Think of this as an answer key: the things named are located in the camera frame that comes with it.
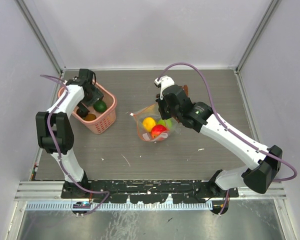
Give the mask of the red tomato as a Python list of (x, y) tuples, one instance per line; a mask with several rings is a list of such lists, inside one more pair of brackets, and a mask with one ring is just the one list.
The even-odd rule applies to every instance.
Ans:
[(163, 132), (166, 132), (167, 130), (168, 130), (168, 129), (167, 129), (164, 125), (162, 125), (162, 124), (157, 124), (157, 125), (155, 125), (155, 126), (152, 128), (150, 134), (151, 134), (151, 137), (152, 137), (153, 139), (155, 139), (155, 138), (157, 138), (160, 134), (162, 134)]

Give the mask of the small yellow orange fruit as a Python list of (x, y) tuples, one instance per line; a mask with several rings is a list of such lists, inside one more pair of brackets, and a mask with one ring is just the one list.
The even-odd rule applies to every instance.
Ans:
[(88, 113), (84, 118), (83, 120), (86, 121), (86, 122), (92, 122), (92, 121), (95, 121), (97, 119), (97, 116), (95, 114), (92, 114), (92, 113)]

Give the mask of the clear zip top bag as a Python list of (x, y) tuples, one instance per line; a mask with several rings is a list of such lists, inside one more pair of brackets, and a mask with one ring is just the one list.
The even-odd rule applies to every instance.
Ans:
[(173, 118), (164, 120), (157, 104), (149, 105), (130, 115), (136, 123), (137, 135), (145, 142), (161, 142), (181, 133), (181, 125)]

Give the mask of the light green apple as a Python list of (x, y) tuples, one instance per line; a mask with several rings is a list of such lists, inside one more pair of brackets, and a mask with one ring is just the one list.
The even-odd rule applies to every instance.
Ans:
[(160, 119), (160, 120), (157, 121), (157, 124), (158, 125), (163, 125), (167, 129), (170, 129), (173, 126), (173, 122), (172, 122), (171, 119), (166, 119), (166, 120)]

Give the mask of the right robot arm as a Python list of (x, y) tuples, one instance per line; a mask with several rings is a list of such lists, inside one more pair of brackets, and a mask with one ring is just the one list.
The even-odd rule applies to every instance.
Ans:
[(244, 167), (218, 170), (210, 179), (209, 191), (221, 197), (227, 190), (248, 187), (264, 194), (281, 168), (283, 151), (277, 145), (268, 147), (233, 128), (204, 102), (192, 102), (185, 90), (176, 84), (161, 86), (156, 96), (163, 119), (175, 118), (184, 127), (193, 129), (221, 144), (235, 154)]

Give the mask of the dark green lime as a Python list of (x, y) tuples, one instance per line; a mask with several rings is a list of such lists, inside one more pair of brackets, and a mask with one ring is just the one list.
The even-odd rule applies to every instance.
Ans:
[(104, 113), (108, 107), (103, 100), (98, 100), (94, 105), (93, 108), (98, 113)]

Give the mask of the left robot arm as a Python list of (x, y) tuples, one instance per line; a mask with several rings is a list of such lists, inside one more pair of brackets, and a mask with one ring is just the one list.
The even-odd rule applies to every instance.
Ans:
[(77, 77), (64, 82), (61, 78), (46, 74), (40, 75), (63, 88), (61, 96), (46, 111), (39, 111), (35, 116), (37, 141), (41, 149), (50, 154), (58, 163), (64, 175), (64, 189), (74, 193), (78, 198), (89, 194), (105, 194), (108, 191), (93, 191), (86, 172), (80, 167), (74, 153), (74, 133), (70, 116), (77, 106), (86, 116), (89, 111), (83, 107), (96, 103), (103, 94), (95, 87), (96, 74), (85, 68), (79, 70)]

